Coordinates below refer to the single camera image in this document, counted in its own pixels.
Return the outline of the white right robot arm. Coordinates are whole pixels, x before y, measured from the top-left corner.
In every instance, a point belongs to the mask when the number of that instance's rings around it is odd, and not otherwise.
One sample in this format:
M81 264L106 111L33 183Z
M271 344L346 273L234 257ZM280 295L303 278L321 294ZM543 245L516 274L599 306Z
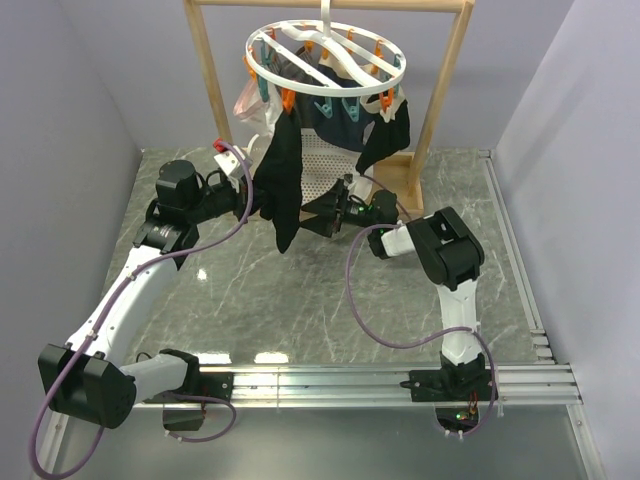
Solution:
M476 291L484 250L453 208L404 223L399 206L397 195L385 188L365 202L351 195L345 182L338 180L329 192L302 207L312 217L301 227L330 237L347 223L362 228L359 235L367 237L379 259L417 255L426 277L437 287L443 325L440 332L408 344L394 344L377 336L357 311L351 292L352 261L347 260L345 282L351 312L371 339L388 348L408 350L440 338L440 369L409 380L407 386L447 399L466 399L492 380L485 366L488 355L477 335Z

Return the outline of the black boxer underwear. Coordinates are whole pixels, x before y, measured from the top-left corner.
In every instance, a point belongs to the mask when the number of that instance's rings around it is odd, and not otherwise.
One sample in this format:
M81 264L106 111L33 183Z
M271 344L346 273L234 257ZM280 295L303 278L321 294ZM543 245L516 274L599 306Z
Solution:
M302 173L301 124L298 113L292 109L280 115L271 143L253 176L252 212L272 222L276 247L282 254L300 226Z

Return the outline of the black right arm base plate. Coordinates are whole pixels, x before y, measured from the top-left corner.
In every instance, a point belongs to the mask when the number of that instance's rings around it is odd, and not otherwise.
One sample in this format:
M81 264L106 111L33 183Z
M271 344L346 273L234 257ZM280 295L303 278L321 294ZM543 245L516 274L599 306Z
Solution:
M486 367L465 364L443 366L438 370L411 370L400 383L410 391L413 402L464 402L496 400L491 371Z

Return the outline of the white round clip hanger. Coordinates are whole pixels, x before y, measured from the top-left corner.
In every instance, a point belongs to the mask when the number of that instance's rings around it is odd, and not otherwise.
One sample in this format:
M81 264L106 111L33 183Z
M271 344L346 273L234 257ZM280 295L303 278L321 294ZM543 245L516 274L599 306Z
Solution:
M304 46L318 61L314 67L295 55ZM299 83L270 72L279 53L314 77L319 85ZM244 63L266 100L273 83L284 111L301 95L357 98L366 111L389 120L387 109L402 89L407 60L392 41L361 27L326 20L281 20L255 30L246 40Z

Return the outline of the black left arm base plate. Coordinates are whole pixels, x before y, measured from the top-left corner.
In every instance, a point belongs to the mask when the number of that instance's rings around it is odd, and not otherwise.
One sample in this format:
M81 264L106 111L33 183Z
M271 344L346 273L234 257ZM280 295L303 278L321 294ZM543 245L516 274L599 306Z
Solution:
M208 397L230 401L234 387L234 374L231 371L200 372L186 386L174 390L160 392L150 399L151 403L175 403L178 397Z

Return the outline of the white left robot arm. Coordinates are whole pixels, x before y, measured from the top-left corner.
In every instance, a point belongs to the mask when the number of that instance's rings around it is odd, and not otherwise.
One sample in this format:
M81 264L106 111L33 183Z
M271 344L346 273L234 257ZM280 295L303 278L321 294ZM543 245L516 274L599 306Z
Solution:
M209 184L184 159L165 163L126 264L89 319L62 346L47 345L38 358L45 407L102 428L119 427L133 406L169 392L180 402L202 388L199 360L164 349L127 365L132 338L155 299L199 252L198 226L227 213L244 224L252 208L250 161L230 148L214 156Z

